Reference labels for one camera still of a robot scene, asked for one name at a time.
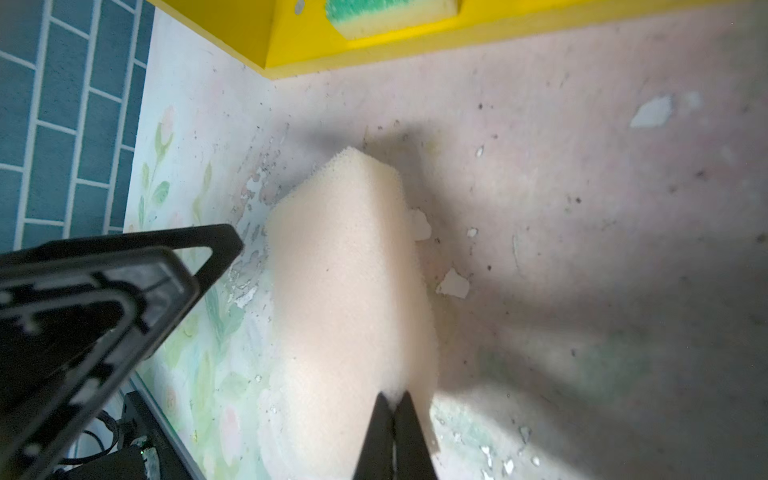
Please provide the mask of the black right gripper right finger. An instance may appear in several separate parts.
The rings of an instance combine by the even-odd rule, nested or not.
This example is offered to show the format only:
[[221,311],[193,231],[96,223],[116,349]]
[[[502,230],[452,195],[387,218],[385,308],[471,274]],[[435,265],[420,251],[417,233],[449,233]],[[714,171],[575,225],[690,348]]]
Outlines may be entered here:
[[412,396],[405,392],[394,412],[394,477],[437,480]]

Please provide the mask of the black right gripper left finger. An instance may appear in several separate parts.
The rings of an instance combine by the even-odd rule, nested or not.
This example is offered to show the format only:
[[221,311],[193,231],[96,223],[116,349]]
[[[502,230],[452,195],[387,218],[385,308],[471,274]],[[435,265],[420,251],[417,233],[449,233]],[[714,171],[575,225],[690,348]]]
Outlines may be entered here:
[[383,393],[376,397],[353,480],[392,480],[394,414]]

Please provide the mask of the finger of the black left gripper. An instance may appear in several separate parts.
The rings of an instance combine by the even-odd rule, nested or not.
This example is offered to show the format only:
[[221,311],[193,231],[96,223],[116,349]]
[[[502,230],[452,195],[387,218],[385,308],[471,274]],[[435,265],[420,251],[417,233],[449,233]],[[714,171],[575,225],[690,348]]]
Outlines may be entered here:
[[170,252],[209,249],[210,257],[194,274],[198,286],[196,298],[201,299],[240,255],[244,244],[235,228],[229,224],[56,240],[31,249],[3,254],[1,279],[9,280],[13,273],[30,269],[34,264],[48,265],[59,260],[85,259],[112,253],[136,256],[149,248],[164,248]]
[[164,247],[1,268],[1,476],[45,476],[200,292]]

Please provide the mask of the beige sponge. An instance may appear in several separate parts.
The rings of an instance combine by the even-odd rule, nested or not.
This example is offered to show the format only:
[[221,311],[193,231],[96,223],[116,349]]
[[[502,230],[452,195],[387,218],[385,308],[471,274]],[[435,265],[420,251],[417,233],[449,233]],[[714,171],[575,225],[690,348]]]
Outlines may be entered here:
[[431,428],[437,335],[401,177],[346,148],[277,203],[266,236],[290,460],[348,479],[378,396],[409,395]]

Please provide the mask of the green sponge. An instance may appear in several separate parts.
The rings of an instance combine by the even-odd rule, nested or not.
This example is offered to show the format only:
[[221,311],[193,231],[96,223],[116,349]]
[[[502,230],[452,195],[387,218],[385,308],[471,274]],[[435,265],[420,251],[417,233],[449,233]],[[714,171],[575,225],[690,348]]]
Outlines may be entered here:
[[358,40],[456,16],[455,0],[327,0],[327,20],[346,39]]

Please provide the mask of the yellow pink blue wooden shelf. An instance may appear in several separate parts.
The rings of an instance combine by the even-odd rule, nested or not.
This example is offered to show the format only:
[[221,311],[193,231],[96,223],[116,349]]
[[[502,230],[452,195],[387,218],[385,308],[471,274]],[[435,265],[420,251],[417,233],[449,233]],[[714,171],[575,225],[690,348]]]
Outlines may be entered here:
[[763,1],[465,1],[452,18],[346,40],[322,2],[159,1],[145,62],[150,87],[243,85],[346,68],[395,79],[498,74],[634,85],[674,73],[767,69]]

